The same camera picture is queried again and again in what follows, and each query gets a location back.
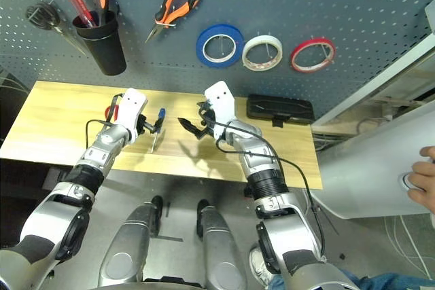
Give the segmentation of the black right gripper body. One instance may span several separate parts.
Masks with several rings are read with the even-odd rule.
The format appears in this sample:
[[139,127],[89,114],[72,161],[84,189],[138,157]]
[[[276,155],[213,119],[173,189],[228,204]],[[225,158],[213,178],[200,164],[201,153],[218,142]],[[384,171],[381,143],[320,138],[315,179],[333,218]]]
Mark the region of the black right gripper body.
[[213,136],[215,126],[215,111],[212,109],[201,109],[200,116],[202,117],[201,124],[206,128],[207,134]]

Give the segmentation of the bystander bare hand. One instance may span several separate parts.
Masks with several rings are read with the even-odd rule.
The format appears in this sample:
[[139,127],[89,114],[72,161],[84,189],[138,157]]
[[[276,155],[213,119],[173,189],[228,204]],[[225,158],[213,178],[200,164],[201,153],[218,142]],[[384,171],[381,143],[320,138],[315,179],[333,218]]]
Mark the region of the bystander bare hand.
[[409,181],[419,189],[408,190],[411,200],[434,213],[434,146],[423,147],[420,155],[432,162],[416,162],[412,165]]

